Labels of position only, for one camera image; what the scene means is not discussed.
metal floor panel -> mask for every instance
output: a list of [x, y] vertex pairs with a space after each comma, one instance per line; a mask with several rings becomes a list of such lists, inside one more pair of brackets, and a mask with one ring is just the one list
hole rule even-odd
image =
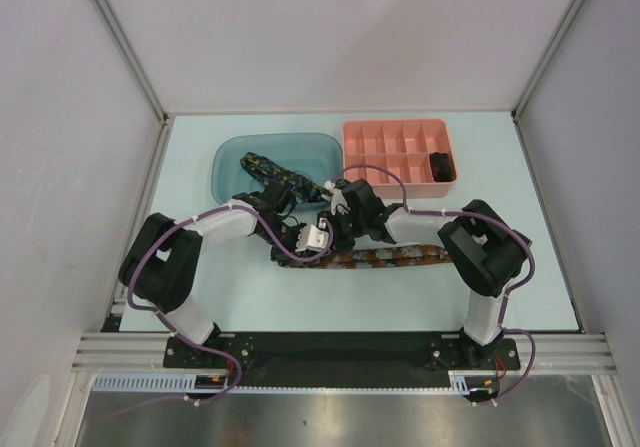
[[498, 407], [461, 397], [242, 394], [102, 417], [163, 394], [93, 392], [78, 446], [611, 446], [588, 376], [528, 379]]

light blue table surface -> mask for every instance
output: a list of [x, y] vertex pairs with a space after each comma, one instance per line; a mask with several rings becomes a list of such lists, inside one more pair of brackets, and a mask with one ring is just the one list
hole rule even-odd
[[[248, 134], [321, 132], [341, 139], [354, 119], [443, 119], [458, 181], [447, 197], [414, 199], [415, 208], [458, 209], [487, 201], [533, 241], [534, 279], [512, 294], [505, 325], [576, 330], [576, 318], [515, 127], [508, 112], [399, 112], [179, 116], [175, 119], [151, 212], [183, 219], [216, 206], [211, 166], [226, 140]], [[307, 220], [303, 213], [301, 220]], [[359, 243], [367, 247], [370, 242]], [[469, 288], [453, 265], [364, 270], [283, 269], [257, 237], [234, 239], [203, 253], [193, 293], [228, 331], [456, 330]], [[125, 309], [122, 331], [166, 330], [151, 314]]]

translucent blue tray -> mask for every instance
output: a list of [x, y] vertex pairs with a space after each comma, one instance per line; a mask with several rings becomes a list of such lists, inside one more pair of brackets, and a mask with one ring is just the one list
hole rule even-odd
[[264, 186], [240, 166], [240, 159], [247, 152], [268, 157], [280, 167], [302, 174], [320, 185], [342, 169], [342, 147], [327, 134], [234, 137], [220, 146], [213, 159], [211, 194], [219, 204], [241, 192], [263, 190]]

pink sorting tray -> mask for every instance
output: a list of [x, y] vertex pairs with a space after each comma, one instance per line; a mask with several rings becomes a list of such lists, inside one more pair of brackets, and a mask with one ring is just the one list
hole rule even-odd
[[[344, 166], [373, 164], [393, 172], [407, 187], [409, 198], [444, 197], [457, 179], [447, 125], [440, 119], [351, 120], [342, 127]], [[429, 154], [449, 154], [452, 181], [433, 180]], [[373, 169], [352, 169], [347, 180], [366, 179], [376, 195], [402, 198], [398, 183]]]

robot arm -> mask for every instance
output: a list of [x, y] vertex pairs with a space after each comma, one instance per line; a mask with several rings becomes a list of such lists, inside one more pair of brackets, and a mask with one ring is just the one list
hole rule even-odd
[[[471, 360], [485, 357], [485, 351], [502, 337], [499, 316], [503, 290], [519, 274], [526, 259], [520, 247], [502, 230], [480, 220], [458, 217], [445, 223], [443, 217], [407, 212], [402, 204], [385, 205], [362, 179], [339, 189], [329, 187], [332, 206], [318, 214], [317, 225], [284, 223], [279, 214], [290, 204], [292, 194], [275, 182], [269, 183], [264, 192], [235, 196], [222, 206], [228, 210], [197, 220], [161, 245], [159, 250], [168, 251], [168, 257], [151, 258], [142, 269], [134, 293], [154, 305], [182, 334], [202, 344], [220, 333], [191, 296], [202, 250], [234, 237], [257, 234], [273, 246], [272, 260], [286, 263], [296, 261], [274, 245], [274, 235], [289, 252], [299, 252], [301, 257], [329, 248], [334, 252], [350, 251], [355, 239], [364, 235], [390, 244], [439, 244], [447, 249], [472, 290], [463, 328], [469, 340], [468, 357]], [[475, 200], [463, 210], [501, 221], [483, 201]], [[257, 221], [258, 215], [264, 224]], [[327, 223], [333, 231], [331, 245]], [[162, 214], [146, 220], [120, 269], [123, 284], [129, 285], [133, 271], [150, 246], [173, 225], [174, 221]]]

